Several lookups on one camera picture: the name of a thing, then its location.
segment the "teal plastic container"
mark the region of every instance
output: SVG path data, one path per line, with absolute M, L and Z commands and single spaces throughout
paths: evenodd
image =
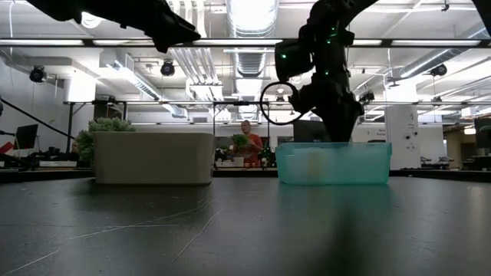
M 280 181 L 292 185 L 380 185 L 389 180 L 390 143 L 283 143 Z

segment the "black tabletop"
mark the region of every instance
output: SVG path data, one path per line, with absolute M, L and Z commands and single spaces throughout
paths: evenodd
M 0 275 L 490 275 L 491 186 L 0 185 Z

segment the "orange shirt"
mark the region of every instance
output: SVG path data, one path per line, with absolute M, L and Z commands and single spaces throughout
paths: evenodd
M 256 145 L 262 147 L 261 137 L 252 133 L 250 133 L 247 137 Z M 259 166 L 259 160 L 258 160 L 259 151 L 257 149 L 253 148 L 252 146 L 247 146 L 246 148 L 240 149 L 239 153 L 245 156 L 244 163 L 249 163 L 249 164 L 255 163 L 256 166 Z

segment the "desk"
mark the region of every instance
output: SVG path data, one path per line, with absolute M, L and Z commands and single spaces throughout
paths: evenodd
M 214 179 L 176 188 L 70 179 L 2 185 L 0 210 L 8 210 L 0 216 L 0 274 L 491 271 L 491 186 L 484 183 L 396 177 L 388 186 L 300 187 Z

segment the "computer screen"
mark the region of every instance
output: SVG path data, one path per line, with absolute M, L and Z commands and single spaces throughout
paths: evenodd
M 39 125 L 20 126 L 15 133 L 14 150 L 28 150 L 34 149 L 36 144 L 36 138 L 38 136 Z
M 491 148 L 491 119 L 475 119 L 476 146 L 478 148 Z
M 329 135 L 321 121 L 298 120 L 293 123 L 293 141 L 329 142 Z

